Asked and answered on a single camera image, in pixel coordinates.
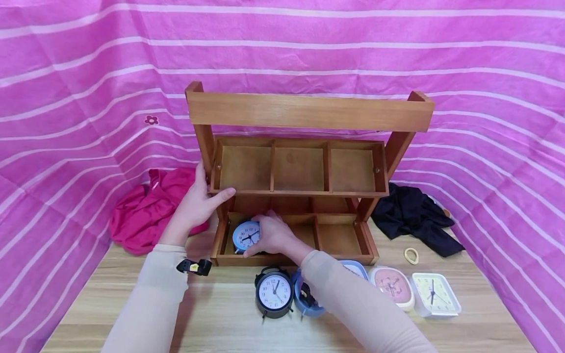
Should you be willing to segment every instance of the wooden table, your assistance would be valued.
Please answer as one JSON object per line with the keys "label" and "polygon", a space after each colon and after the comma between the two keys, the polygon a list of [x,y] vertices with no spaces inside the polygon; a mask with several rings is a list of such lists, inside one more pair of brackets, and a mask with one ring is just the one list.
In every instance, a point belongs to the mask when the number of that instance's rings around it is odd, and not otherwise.
{"label": "wooden table", "polygon": [[[440,272],[453,287],[463,308],[460,316],[430,321],[414,311],[409,314],[439,352],[533,351],[466,252],[443,259],[418,239],[404,236],[390,241],[373,222],[369,225],[379,248],[378,265],[396,267],[407,275]],[[189,257],[196,260],[208,256],[213,236],[209,230],[191,238]],[[404,259],[407,247],[418,250],[418,265]],[[42,352],[100,352],[143,261],[112,246]],[[216,267],[209,277],[190,276],[171,352],[364,351],[331,314],[301,320],[295,312],[262,323],[253,285],[259,271],[253,267]],[[386,319],[376,317],[374,325],[386,325]]]}

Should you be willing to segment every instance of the flower print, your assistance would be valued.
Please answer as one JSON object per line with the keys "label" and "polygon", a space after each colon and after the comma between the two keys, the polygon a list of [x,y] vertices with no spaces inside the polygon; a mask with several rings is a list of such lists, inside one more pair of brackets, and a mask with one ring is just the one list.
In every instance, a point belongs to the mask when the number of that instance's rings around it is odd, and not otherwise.
{"label": "flower print", "polygon": [[147,115],[145,117],[145,124],[159,125],[159,119],[156,116]]}

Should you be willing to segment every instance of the black watch strap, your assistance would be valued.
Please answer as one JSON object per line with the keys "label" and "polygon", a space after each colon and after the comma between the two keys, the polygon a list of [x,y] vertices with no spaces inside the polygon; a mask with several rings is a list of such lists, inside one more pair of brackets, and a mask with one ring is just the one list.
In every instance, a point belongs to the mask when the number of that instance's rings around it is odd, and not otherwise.
{"label": "black watch strap", "polygon": [[210,269],[212,268],[212,263],[206,259],[201,259],[198,262],[194,262],[190,259],[184,259],[180,264],[177,265],[177,270],[183,273],[194,273],[198,276],[208,276]]}

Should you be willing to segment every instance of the black garment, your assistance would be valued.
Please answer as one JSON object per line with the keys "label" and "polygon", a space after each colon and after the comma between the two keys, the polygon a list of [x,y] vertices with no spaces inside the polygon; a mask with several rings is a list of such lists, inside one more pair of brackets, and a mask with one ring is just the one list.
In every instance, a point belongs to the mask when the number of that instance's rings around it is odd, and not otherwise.
{"label": "black garment", "polygon": [[442,228],[455,223],[418,188],[389,183],[390,196],[377,203],[371,218],[389,239],[412,234],[443,257],[465,250]]}

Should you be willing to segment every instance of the square clock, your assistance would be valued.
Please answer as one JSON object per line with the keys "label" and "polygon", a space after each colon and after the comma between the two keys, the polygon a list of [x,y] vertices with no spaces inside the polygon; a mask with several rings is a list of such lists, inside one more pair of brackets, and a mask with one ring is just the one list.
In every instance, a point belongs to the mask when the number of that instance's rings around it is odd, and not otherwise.
{"label": "square clock", "polygon": [[461,312],[461,305],[443,275],[413,273],[410,285],[416,297],[416,312],[421,317],[452,317]]}

